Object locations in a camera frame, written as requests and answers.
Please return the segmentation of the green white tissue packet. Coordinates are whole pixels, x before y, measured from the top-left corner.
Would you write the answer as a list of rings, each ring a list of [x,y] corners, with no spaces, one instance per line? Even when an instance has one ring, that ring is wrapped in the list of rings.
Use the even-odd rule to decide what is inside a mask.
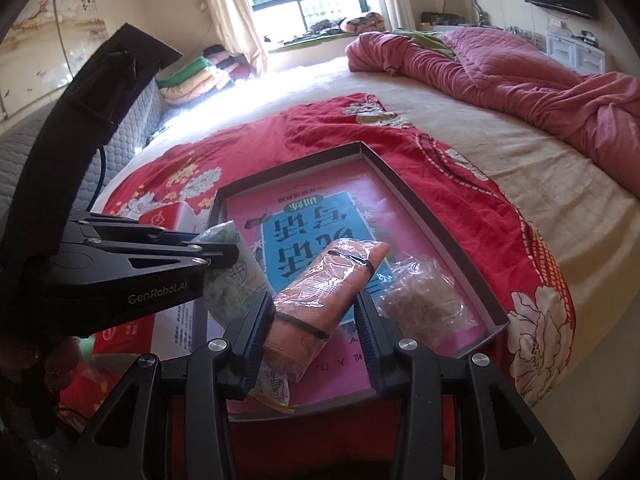
[[[226,328],[235,318],[246,315],[258,292],[276,294],[233,220],[211,226],[192,242],[231,244],[239,249],[238,260],[231,268],[209,268],[206,274],[202,301],[221,327]]]

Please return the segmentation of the clear bag brown contents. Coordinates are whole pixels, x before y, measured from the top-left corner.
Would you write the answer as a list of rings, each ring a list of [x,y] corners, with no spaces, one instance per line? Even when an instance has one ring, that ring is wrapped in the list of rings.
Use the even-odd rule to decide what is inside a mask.
[[[456,281],[431,257],[409,256],[390,266],[378,313],[430,348],[477,326]]]

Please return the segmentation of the pink roll package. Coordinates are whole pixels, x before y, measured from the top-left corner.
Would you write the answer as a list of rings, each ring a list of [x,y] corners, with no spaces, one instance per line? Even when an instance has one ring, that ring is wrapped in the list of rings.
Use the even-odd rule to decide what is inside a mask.
[[[264,344],[264,363],[299,382],[389,251],[385,242],[350,238],[323,249],[274,298],[276,313]]]

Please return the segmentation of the yellow white snack packet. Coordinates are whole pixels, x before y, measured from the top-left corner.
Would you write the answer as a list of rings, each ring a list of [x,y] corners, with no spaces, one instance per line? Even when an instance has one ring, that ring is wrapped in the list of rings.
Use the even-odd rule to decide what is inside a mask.
[[[290,407],[291,393],[288,378],[272,370],[266,364],[260,366],[254,388],[250,396],[267,408],[282,414],[291,415],[294,410]]]

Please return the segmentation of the green sponge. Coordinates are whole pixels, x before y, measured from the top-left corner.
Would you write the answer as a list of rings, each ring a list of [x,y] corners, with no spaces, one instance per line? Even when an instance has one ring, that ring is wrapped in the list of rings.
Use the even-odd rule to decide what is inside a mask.
[[[91,362],[94,343],[96,342],[96,336],[91,335],[87,338],[78,338],[77,342],[81,359],[83,359],[85,362]]]

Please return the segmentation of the red floral blanket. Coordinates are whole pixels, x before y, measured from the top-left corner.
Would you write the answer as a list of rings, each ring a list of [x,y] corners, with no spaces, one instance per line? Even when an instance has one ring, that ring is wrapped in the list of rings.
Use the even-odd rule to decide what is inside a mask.
[[[112,375],[66,479],[567,479],[530,410],[575,311],[537,231],[446,143],[355,93],[175,146],[102,197],[136,226],[176,211],[240,254],[209,270],[230,337]]]

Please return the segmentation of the beige bed sheet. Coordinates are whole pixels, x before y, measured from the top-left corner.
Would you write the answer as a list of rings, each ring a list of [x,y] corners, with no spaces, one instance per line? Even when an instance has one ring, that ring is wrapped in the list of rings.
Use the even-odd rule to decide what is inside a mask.
[[[104,214],[183,200],[360,141],[438,215],[510,318],[496,355],[529,403],[597,347],[639,291],[639,203],[518,119],[344,58],[252,80],[181,114],[107,185]]]

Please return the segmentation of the stack of folded blankets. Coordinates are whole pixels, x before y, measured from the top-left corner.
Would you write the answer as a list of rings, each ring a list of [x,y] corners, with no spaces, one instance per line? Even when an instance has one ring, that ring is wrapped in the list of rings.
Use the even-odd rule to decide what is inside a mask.
[[[253,75],[253,67],[244,55],[234,55],[221,44],[214,44],[178,72],[157,79],[156,85],[169,106],[182,107],[195,105]]]

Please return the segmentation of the left cream curtain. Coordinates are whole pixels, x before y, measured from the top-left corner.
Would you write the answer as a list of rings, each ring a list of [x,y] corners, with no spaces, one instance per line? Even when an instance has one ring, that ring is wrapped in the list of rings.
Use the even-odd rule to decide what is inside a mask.
[[[261,75],[267,68],[268,51],[254,23],[250,0],[205,0],[216,35],[231,53],[242,54]]]

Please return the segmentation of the clothes pile on windowsill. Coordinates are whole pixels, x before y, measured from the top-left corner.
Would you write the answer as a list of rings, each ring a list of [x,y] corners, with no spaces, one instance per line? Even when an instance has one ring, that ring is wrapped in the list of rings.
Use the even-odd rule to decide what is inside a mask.
[[[382,14],[368,12],[357,15],[356,18],[340,18],[339,20],[322,20],[314,23],[301,35],[293,39],[272,42],[265,40],[265,44],[272,52],[295,50],[321,44],[325,41],[355,37],[364,32],[385,32],[387,29]]]

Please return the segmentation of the pink quilted comforter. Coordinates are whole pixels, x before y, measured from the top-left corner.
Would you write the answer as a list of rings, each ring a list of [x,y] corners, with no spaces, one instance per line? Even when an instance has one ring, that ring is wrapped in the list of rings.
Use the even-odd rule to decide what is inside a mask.
[[[353,72],[423,82],[450,98],[520,118],[590,158],[639,192],[639,81],[619,72],[583,75],[497,29],[447,32],[447,56],[389,32],[365,32],[346,49]]]

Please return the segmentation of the heart shaped mirror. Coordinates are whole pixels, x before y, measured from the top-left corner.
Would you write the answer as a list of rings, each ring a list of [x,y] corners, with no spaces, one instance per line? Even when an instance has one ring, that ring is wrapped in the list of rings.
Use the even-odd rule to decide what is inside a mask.
[[[490,24],[488,13],[482,9],[477,0],[442,0],[442,13],[462,18],[465,25]]]

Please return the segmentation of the white drawer cabinet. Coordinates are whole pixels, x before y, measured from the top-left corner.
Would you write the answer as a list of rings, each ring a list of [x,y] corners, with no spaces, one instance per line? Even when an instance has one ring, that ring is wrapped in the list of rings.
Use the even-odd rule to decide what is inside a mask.
[[[590,44],[547,32],[547,55],[577,73],[605,74],[611,70],[608,55]]]

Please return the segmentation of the floral wall painting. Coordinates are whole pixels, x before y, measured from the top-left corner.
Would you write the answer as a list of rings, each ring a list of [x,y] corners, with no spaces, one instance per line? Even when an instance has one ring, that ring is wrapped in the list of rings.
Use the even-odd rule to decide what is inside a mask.
[[[107,39],[96,0],[30,0],[1,43],[4,114],[70,84]]]

